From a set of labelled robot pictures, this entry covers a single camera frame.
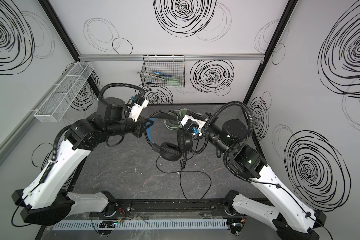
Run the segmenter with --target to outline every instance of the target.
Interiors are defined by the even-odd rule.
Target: ear cushion
[[[168,161],[177,161],[181,158],[182,153],[179,147],[170,142],[163,142],[160,146],[160,155]]]
[[[180,128],[177,130],[177,144],[181,153],[190,151],[193,147],[192,134]]]

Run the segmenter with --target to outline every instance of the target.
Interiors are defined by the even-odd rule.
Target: coiled cable
[[[56,163],[56,156],[58,155],[58,144],[59,144],[59,140],[61,138],[61,136],[64,134],[65,131],[67,131],[69,128],[71,127],[71,125],[65,126],[63,127],[60,132],[56,135],[55,140],[53,141],[53,146],[52,146],[52,159],[51,162],[48,164],[48,166],[46,167],[43,175],[41,176],[39,183],[44,183],[45,180],[47,179],[50,171],[52,170],[53,166]]]
[[[99,92],[99,96],[97,97],[97,100],[102,99],[104,92],[108,89],[108,88],[113,88],[113,87],[126,87],[126,88],[133,88],[136,90],[139,90],[141,93],[139,94],[139,96],[144,96],[145,94],[145,90],[139,86],[133,85],[133,84],[128,84],[128,83],[110,83],[105,85]]]
[[[206,148],[207,144],[208,144],[208,136],[205,137],[205,141],[204,141],[202,148],[200,148],[199,150],[196,150],[196,151],[192,151],[192,154],[202,153],[202,151],[204,151],[204,149]]]

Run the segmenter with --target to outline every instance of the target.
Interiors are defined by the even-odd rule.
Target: white wire basket
[[[93,71],[90,62],[77,62],[34,114],[40,122],[59,122]]]

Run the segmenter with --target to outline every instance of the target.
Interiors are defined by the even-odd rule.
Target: black wire basket
[[[141,83],[164,87],[184,88],[185,69],[183,55],[144,55],[140,72]]]

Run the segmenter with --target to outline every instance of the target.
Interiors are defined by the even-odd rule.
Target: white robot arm
[[[131,117],[122,119],[125,103],[116,98],[99,100],[99,107],[87,119],[78,120],[62,129],[55,139],[57,143],[64,133],[64,141],[56,156],[38,177],[25,189],[16,190],[13,199],[16,205],[25,207],[21,216],[26,223],[53,225],[68,215],[84,212],[102,212],[105,216],[115,213],[115,199],[107,192],[96,194],[75,194],[61,190],[62,185],[79,163],[89,155],[100,142],[109,136],[132,133],[136,137],[152,126],[149,119],[139,117],[147,106],[145,99],[134,101],[136,109]],[[222,108],[243,103],[230,102]],[[265,205],[231,190],[224,198],[224,208],[230,215],[245,214],[273,228],[282,239],[318,239],[314,228],[325,223],[326,216],[301,202],[276,176],[266,160],[242,139],[250,135],[251,129],[238,119],[225,122],[222,129],[215,125],[217,114],[198,115],[187,112],[182,128],[196,137],[205,137],[220,151],[227,169],[238,178],[257,187],[273,204]]]

